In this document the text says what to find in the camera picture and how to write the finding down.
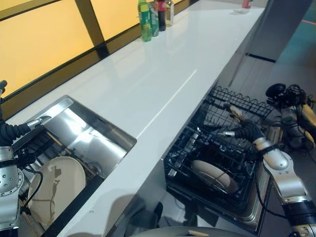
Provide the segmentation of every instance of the yellow wall panel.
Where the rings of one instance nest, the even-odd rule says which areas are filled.
[[[0,22],[5,95],[92,48],[74,0],[58,1]]]
[[[91,0],[105,40],[139,22],[138,0]]]
[[[30,0],[0,0],[0,11],[28,1]]]

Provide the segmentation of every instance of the dishwasher rack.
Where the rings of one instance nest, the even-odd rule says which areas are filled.
[[[101,170],[96,164],[87,164],[83,162],[80,158],[74,155],[74,151],[67,149],[67,147],[65,147],[54,134],[49,132],[43,126],[31,131],[29,134],[19,140],[14,146],[15,147],[13,147],[13,150],[15,154],[21,150],[25,150],[36,157],[36,161],[28,165],[28,167],[31,169],[39,170],[51,159],[60,156],[67,156],[76,159],[82,165],[86,174],[86,187],[93,183],[93,179],[96,176],[100,177],[99,175],[101,175]],[[33,173],[27,172],[26,170],[23,170],[23,173],[25,176],[25,181],[19,194],[19,203],[21,206],[24,206],[27,201],[30,183],[34,177]],[[28,209],[26,209],[26,212],[21,213],[21,217],[24,218],[30,230],[36,236],[45,236],[45,231],[49,227],[43,226],[35,221]]]
[[[243,209],[260,162],[250,142],[218,135],[239,126],[226,110],[227,103],[242,110],[256,124],[273,110],[263,102],[226,88],[213,88],[164,158],[165,173],[167,184],[182,187],[183,192],[195,192],[220,206]],[[238,190],[227,193],[215,184],[205,185],[204,178],[191,168],[193,160],[202,160],[221,169],[237,183]]]

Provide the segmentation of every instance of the bottle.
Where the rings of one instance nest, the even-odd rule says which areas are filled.
[[[251,3],[253,0],[243,0],[241,9],[239,10],[239,13],[241,14],[247,14],[251,8]]]
[[[159,34],[158,3],[156,1],[151,1],[148,4],[153,36],[157,36]]]
[[[146,0],[138,0],[139,24],[142,32],[143,41],[151,41],[152,27],[150,23],[150,11]]]
[[[158,0],[158,19],[159,19],[159,31],[165,31],[166,29],[166,1]]]
[[[166,1],[166,25],[173,25],[173,16],[174,16],[174,4],[172,0]]]

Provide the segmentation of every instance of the dishwasher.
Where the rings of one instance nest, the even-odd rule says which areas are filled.
[[[184,203],[198,205],[258,235],[264,212],[254,175],[258,175],[260,196],[265,201],[270,190],[269,176],[251,143],[219,135],[239,126],[230,117],[228,104],[240,109],[259,126],[265,124],[273,110],[264,102],[259,103],[226,88],[212,88],[163,159],[167,190]],[[193,169],[194,160],[204,161],[220,170],[220,176],[232,180],[235,189],[227,190],[218,182],[220,178],[210,182]]]

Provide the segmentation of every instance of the beverage bottle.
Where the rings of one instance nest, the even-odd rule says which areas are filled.
[[[150,22],[150,11],[146,0],[138,0],[137,8],[142,39],[145,42],[150,41],[152,39],[152,27]]]
[[[174,4],[172,0],[166,1],[166,25],[173,25],[173,16],[174,16]]]
[[[156,1],[151,1],[148,4],[153,36],[157,36],[159,34],[158,3]]]
[[[158,0],[158,19],[159,19],[159,31],[164,31],[166,29],[166,1]]]

